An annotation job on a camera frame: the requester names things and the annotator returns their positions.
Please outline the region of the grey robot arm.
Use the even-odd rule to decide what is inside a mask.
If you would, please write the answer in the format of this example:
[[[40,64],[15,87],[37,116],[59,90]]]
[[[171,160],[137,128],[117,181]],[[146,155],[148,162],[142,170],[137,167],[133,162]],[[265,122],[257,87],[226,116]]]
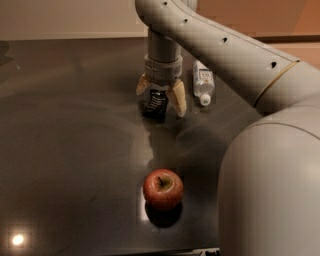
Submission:
[[[135,0],[157,43],[147,72],[175,54],[172,39],[215,71],[261,120],[230,144],[218,182],[221,256],[320,256],[320,75],[317,68],[210,21],[187,7],[195,0]]]

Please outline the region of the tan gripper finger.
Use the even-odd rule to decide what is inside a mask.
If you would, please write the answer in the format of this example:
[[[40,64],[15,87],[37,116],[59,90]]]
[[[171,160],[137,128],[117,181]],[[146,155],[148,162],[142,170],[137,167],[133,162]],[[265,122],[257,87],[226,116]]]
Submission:
[[[174,105],[177,115],[179,117],[184,117],[187,110],[184,83],[178,79],[175,84],[167,90],[166,96]]]
[[[143,73],[138,81],[138,85],[136,87],[136,94],[141,95],[150,85],[150,79]]]

